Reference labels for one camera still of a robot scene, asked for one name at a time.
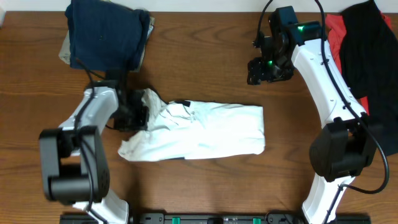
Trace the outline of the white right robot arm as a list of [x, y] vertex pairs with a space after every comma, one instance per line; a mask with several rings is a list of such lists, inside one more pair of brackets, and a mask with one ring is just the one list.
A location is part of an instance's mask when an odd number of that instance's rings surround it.
[[261, 56], [248, 63], [248, 84], [289, 80], [298, 70], [315, 102], [322, 130], [310, 146], [315, 176], [302, 204], [305, 223], [331, 223], [346, 189], [370, 166], [378, 124], [355, 100], [338, 71], [317, 21], [271, 22], [271, 35], [258, 31], [253, 46]]

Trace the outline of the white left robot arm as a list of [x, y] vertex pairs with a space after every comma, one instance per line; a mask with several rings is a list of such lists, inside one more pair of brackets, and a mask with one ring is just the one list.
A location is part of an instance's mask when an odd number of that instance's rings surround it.
[[116, 128], [138, 130], [148, 120], [144, 90], [123, 93], [100, 86], [87, 88], [73, 114], [55, 129], [40, 133], [40, 162], [47, 200], [70, 205], [79, 213], [63, 214], [60, 223], [130, 222], [129, 204], [110, 189], [110, 172], [101, 133], [110, 118], [125, 112]]

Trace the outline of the white t-shirt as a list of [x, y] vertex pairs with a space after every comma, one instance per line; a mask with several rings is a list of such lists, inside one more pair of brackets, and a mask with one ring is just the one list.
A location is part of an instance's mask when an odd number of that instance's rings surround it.
[[165, 103], [151, 89], [141, 98], [149, 108], [145, 130], [121, 143], [127, 161], [216, 159], [261, 154], [266, 146], [261, 106], [171, 101]]

